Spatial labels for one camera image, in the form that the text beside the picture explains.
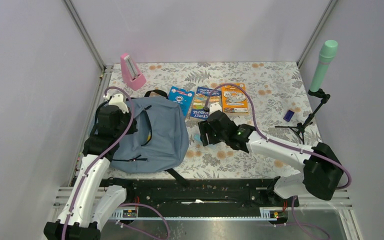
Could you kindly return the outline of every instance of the gray wall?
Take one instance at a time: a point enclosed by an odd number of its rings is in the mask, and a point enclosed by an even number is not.
[[[332,97],[317,124],[353,176],[349,194],[364,239],[384,239],[384,1],[339,1],[301,68],[307,87],[329,39],[339,50],[322,85]]]
[[[61,0],[0,0],[0,240],[43,235],[98,76]]]
[[[329,3],[72,1],[106,64],[124,52],[139,63],[297,61]]]

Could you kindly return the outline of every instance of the green cylinder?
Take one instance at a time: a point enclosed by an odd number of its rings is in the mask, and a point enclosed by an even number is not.
[[[323,83],[329,64],[335,58],[338,51],[338,42],[335,40],[327,40],[321,47],[318,55],[318,64],[310,85],[311,92],[317,92]]]

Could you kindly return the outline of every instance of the gray floor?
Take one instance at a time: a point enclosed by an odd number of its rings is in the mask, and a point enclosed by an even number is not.
[[[296,210],[301,223],[311,223],[325,229],[332,240],[347,239],[340,216],[335,210]],[[293,223],[291,211],[289,222]],[[273,227],[266,221],[169,221],[170,240],[311,240],[298,226]],[[131,224],[160,238],[166,236],[162,221],[142,220]],[[309,229],[319,238],[326,236],[317,229]],[[130,229],[120,228],[114,221],[106,223],[101,240],[151,240],[151,237]]]

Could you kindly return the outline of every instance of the blue book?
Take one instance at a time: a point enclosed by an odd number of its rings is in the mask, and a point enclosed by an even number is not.
[[[185,89],[172,86],[168,93],[168,99],[180,105],[183,116],[186,118],[194,95],[195,93],[193,91],[186,91]]]
[[[210,95],[210,91],[212,89],[206,88],[199,86],[198,89],[196,90],[195,94],[195,99],[193,100],[192,103],[192,110],[190,111],[190,116],[192,118],[196,119],[202,119],[206,120],[209,116],[208,112],[204,111],[205,103],[207,101],[208,96]],[[222,101],[222,92],[219,90],[215,90],[211,97],[209,98],[208,106],[213,103],[219,103],[221,106],[221,101]]]

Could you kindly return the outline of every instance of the floral tablecloth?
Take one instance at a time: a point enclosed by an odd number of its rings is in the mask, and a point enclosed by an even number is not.
[[[294,143],[299,139],[288,128],[304,122],[311,113],[310,103],[295,62],[189,62],[189,63],[139,63],[146,77],[146,84],[138,91],[126,87],[121,66],[115,64],[109,85],[123,88],[131,97],[143,97],[153,89],[169,92],[172,86],[187,91],[196,91],[198,86],[215,88],[222,83],[245,83],[246,91],[255,105],[258,127],[268,134]],[[295,115],[290,122],[283,120],[288,110]],[[236,124],[252,123],[251,107],[248,116],[231,117]],[[189,149],[181,165],[174,168],[187,179],[244,179],[289,176],[298,171],[261,154],[235,151],[224,143],[203,147],[194,138],[199,134],[198,120],[186,117],[189,133]],[[316,145],[320,141],[316,123],[305,133],[305,143]],[[166,172],[153,174],[129,174],[110,167],[104,179],[109,177],[127,179],[172,179]]]

